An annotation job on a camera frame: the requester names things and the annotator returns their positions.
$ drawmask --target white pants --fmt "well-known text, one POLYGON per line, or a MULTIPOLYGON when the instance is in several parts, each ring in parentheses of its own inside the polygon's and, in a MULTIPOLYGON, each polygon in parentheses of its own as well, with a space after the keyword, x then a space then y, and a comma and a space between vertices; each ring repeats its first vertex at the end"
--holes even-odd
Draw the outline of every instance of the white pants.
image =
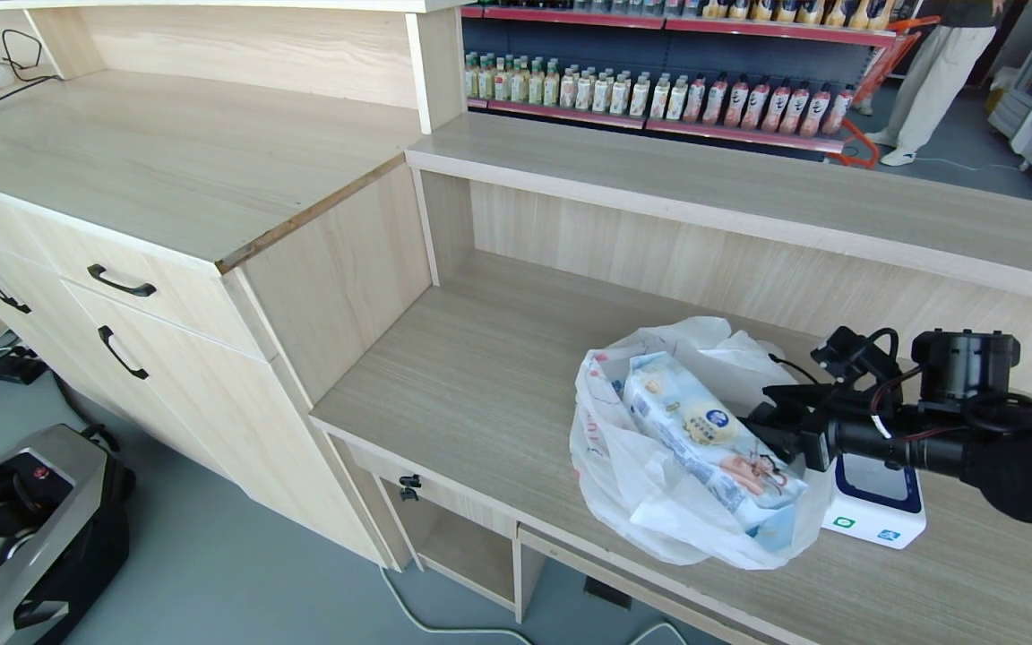
POLYGON ((898 150, 926 146, 997 31, 993 26, 939 26, 931 32, 914 55, 890 115, 886 132, 897 139, 898 150))

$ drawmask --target white sneaker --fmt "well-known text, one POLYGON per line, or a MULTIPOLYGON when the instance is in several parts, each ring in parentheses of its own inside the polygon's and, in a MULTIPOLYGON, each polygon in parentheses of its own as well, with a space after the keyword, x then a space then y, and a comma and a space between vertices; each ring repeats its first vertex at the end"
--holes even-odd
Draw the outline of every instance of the white sneaker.
POLYGON ((885 146, 888 148, 898 147, 898 136, 894 136, 889 130, 879 130, 867 134, 867 138, 875 146, 885 146))
POLYGON ((884 156, 883 159, 878 160, 878 163, 890 166, 900 166, 909 163, 913 163, 914 159, 917 159, 917 153, 912 151, 894 151, 892 154, 884 156))

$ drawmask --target cabinet door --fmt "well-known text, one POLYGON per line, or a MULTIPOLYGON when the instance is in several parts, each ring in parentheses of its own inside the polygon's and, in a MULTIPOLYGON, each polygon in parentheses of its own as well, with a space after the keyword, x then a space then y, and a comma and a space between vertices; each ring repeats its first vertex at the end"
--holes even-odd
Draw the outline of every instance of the cabinet door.
POLYGON ((316 443, 323 438, 311 433, 269 363, 70 287, 94 322, 114 331, 124 360, 144 372, 144 383, 251 498, 385 567, 335 475, 340 462, 316 443))
POLYGON ((132 383, 98 343, 93 320, 57 275, 0 249, 0 318, 84 396, 139 425, 165 445, 222 477, 221 465, 185 432, 146 384, 132 383))

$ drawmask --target white cable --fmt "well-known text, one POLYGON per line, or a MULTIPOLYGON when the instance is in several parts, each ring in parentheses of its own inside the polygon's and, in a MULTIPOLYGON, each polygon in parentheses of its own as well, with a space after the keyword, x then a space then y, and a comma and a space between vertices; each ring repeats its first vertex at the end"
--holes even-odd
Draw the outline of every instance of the white cable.
MULTIPOLYGON (((511 636, 512 638, 515 638, 516 641, 523 642, 524 645, 534 645, 531 641, 527 640, 527 637, 524 637, 523 634, 516 632, 516 630, 513 628, 429 627, 429 625, 422 623, 421 620, 417 618, 417 614, 414 614, 412 609, 409 609, 409 606, 405 605, 405 600, 400 596, 400 592, 398 592, 397 588, 394 587, 392 580, 389 580, 389 573, 383 568, 380 569, 380 571, 381 580, 384 580, 385 586, 392 592, 393 600, 397 601, 397 607, 400 608, 401 612, 405 612, 405 616, 409 617, 409 620, 412 621, 413 624, 417 625, 417 628, 421 630, 421 632, 425 632, 427 634, 499 634, 503 636, 511 636)), ((652 624, 651 627, 644 628, 643 632, 634 638, 634 640, 628 642, 627 645, 639 645, 640 642, 643 642, 644 638, 647 638, 651 635, 651 633, 654 633, 659 628, 670 628, 672 634, 676 635, 677 640, 679 640, 682 645, 687 645, 687 641, 684 640, 683 634, 679 633, 676 625, 673 625, 670 621, 665 620, 659 620, 655 624, 652 624)))
POLYGON ((938 158, 914 158, 914 160, 916 160, 916 162, 920 162, 921 160, 935 160, 935 162, 948 163, 950 165, 957 165, 958 167, 961 168, 966 168, 966 170, 969 170, 970 172, 977 172, 981 170, 983 167, 1007 167, 1010 168, 1010 170, 1021 171, 1021 168, 1019 166, 1006 165, 1003 163, 988 163, 987 165, 972 166, 972 165, 966 165, 964 163, 958 163, 957 160, 944 160, 938 158))

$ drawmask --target person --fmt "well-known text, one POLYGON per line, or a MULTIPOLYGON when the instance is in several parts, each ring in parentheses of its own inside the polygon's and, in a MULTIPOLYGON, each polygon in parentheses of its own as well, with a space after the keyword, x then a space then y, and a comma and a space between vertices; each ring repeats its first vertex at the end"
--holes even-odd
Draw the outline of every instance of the person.
POLYGON ((885 165, 913 163, 918 148, 930 141, 946 109, 995 37, 1006 0, 952 0, 941 22, 914 55, 890 123, 867 138, 894 148, 881 158, 885 165))

